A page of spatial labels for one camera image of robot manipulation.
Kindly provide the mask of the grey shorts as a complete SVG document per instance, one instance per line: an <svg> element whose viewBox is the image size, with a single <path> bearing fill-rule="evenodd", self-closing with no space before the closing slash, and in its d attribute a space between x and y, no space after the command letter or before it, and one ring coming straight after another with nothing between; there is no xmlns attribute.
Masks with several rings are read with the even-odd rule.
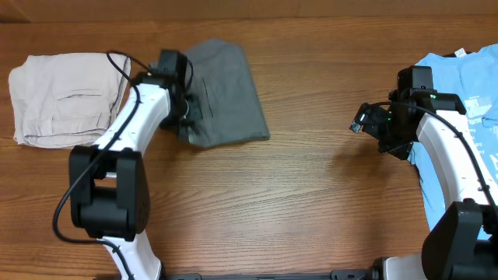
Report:
<svg viewBox="0 0 498 280"><path fill-rule="evenodd" d="M201 148L268 140L251 70L242 47L219 39L206 40L185 52L193 66L186 93L190 110L179 124L161 127L177 139Z"/></svg>

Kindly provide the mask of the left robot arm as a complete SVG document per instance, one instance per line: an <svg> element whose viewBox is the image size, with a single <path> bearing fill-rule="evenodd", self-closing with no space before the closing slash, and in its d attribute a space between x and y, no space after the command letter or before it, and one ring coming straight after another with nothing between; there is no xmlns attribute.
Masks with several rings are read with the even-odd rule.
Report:
<svg viewBox="0 0 498 280"><path fill-rule="evenodd" d="M120 279L165 279L163 262L153 253L146 225L150 196L143 155L157 129L180 132L201 118L198 101L186 95L194 75L185 54L163 50L155 64L131 78L130 96L107 131L92 145L75 146L69 156L70 187L52 219L55 235L65 203L72 223L110 253Z"/></svg>

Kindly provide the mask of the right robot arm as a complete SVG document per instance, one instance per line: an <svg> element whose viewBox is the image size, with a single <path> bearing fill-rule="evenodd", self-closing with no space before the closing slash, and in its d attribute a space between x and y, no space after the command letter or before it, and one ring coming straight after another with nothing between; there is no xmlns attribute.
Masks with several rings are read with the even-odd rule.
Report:
<svg viewBox="0 0 498 280"><path fill-rule="evenodd" d="M372 279L495 279L497 277L497 185L475 147L466 109L456 94L433 88L431 68L398 73L388 101L364 103L351 131L373 136L381 153L407 159L414 142L428 152L446 211L420 253L387 257Z"/></svg>

